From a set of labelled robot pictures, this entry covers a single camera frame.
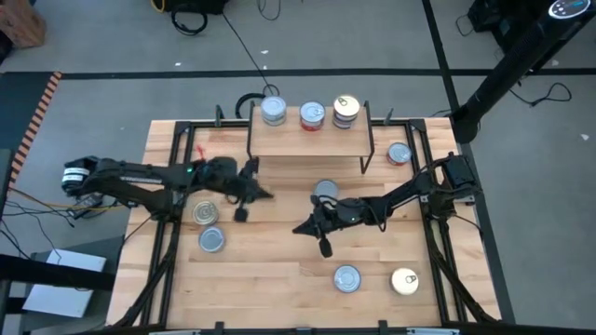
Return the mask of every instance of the cardboard box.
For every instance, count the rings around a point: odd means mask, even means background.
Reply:
[[[46,21],[29,0],[0,0],[0,30],[15,47],[39,47],[46,37]]]

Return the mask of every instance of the floor tape line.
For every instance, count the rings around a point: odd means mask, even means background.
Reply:
[[[46,84],[46,90],[39,98],[39,102],[37,103],[37,108],[35,109],[34,114],[31,117],[31,121],[29,122],[29,126],[25,130],[25,134],[20,141],[19,150],[15,153],[15,156],[12,160],[12,172],[10,174],[10,182],[9,186],[14,187],[17,178],[19,177],[20,171],[25,164],[25,160],[27,159],[27,155],[29,154],[29,150],[31,150],[31,146],[41,127],[42,122],[44,121],[44,117],[46,116],[47,108],[51,103],[52,97],[60,79],[62,78],[62,74],[59,72],[55,72],[51,75],[49,80]]]

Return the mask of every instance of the tin can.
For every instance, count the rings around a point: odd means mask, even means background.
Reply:
[[[337,195],[339,194],[339,187],[337,187],[335,181],[320,180],[317,182],[317,185],[315,186],[315,192],[313,194],[318,196],[327,195],[337,198]]]
[[[418,275],[407,268],[400,268],[391,275],[391,287],[401,295],[412,295],[418,290]]]
[[[304,130],[317,131],[323,127],[325,107],[316,101],[300,106],[300,124]]]
[[[219,212],[212,202],[201,201],[193,209],[193,218],[197,224],[212,225],[219,219]]]
[[[350,95],[339,96],[333,102],[333,124],[340,129],[350,129],[358,117],[360,103]]]
[[[387,150],[387,161],[394,166],[402,166],[412,159],[412,150],[400,142],[393,143]]]
[[[224,232],[217,227],[209,227],[198,237],[198,245],[207,252],[217,252],[224,247]]]
[[[286,101],[280,97],[266,97],[261,101],[261,116],[269,126],[279,126],[286,122]]]
[[[335,270],[333,284],[344,293],[352,293],[360,288],[360,272],[352,265],[342,265]]]

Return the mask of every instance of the wooden board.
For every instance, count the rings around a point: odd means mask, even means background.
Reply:
[[[167,164],[173,127],[173,121],[152,123],[145,164]],[[319,179],[334,179],[340,197],[348,197],[384,194],[412,177],[410,164],[393,167],[385,158],[390,143],[406,142],[403,128],[374,127],[373,131],[375,156],[364,176],[354,158],[262,158],[258,179],[275,199],[251,204],[247,223],[233,222],[235,208],[220,194],[193,194],[183,215],[168,327],[213,328],[216,321],[224,321],[227,328],[376,327],[380,319],[387,320],[390,327],[439,325],[417,203],[399,208],[385,233],[359,226],[330,234],[334,255],[327,260],[320,256],[314,237],[291,233],[311,212],[308,197]],[[434,158],[455,150],[448,119],[428,119],[427,131]],[[423,157],[419,137],[415,137]],[[244,128],[202,128],[196,132],[195,144],[202,145],[208,157],[230,155],[244,162],[245,140]],[[217,204],[218,226],[226,237],[225,248],[216,254],[200,250],[197,237],[202,228],[191,219],[194,204],[205,199]],[[473,208],[456,207],[459,215],[475,220]],[[127,234],[146,217],[143,209],[133,210]],[[450,220],[450,224],[462,281],[489,314],[499,317],[477,229],[459,219]],[[155,230],[154,222],[146,224],[123,247],[108,323],[122,317],[145,284]],[[334,270],[347,263],[362,274],[360,290],[351,294],[339,292],[332,283]],[[419,275],[420,288],[412,296],[400,296],[389,286],[390,274],[400,267],[414,269]],[[454,319],[451,288],[443,282]]]
[[[255,156],[368,156],[371,154],[366,109],[350,129],[333,124],[333,108],[325,108],[323,128],[306,131],[300,126],[300,107],[288,107],[286,122],[271,127],[263,121],[261,107],[252,115],[251,153]]]

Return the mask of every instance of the concrete floor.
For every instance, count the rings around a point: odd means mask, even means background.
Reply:
[[[452,69],[489,69],[497,63],[489,34],[462,37],[454,27],[455,18],[471,2],[432,1]],[[210,16],[205,33],[193,38],[176,33],[169,17],[156,14],[144,0],[38,0],[36,7],[47,19],[47,43],[15,52],[0,72],[252,69],[222,17]],[[257,62],[268,69],[439,67],[419,0],[288,0],[275,22],[261,18],[253,1],[234,0],[226,13]],[[593,22],[555,57],[558,67],[596,66],[595,39]],[[481,80],[454,78],[461,103]],[[394,116],[428,116],[448,108],[439,76],[269,81],[289,104],[329,101],[352,92],[370,101],[375,116],[392,107]],[[537,99],[557,81],[572,90],[571,102],[544,102],[531,109],[507,95],[482,120],[472,147],[517,322],[596,328],[596,246],[591,243],[596,209],[590,202],[595,187],[590,168],[596,157],[596,98],[591,91],[596,77],[532,77],[515,90]],[[215,104],[232,117],[237,98],[262,87],[260,78],[62,80],[17,187],[46,201],[67,202],[60,189],[64,162],[89,154],[140,161],[152,119],[212,118]],[[590,138],[584,141],[581,134]],[[43,223],[54,244],[67,248],[121,236],[127,217],[126,211],[110,212],[78,221],[74,229],[54,216]],[[49,249],[30,218],[6,221],[23,249]],[[13,253],[2,241],[0,252]],[[64,332],[54,328],[39,333]]]

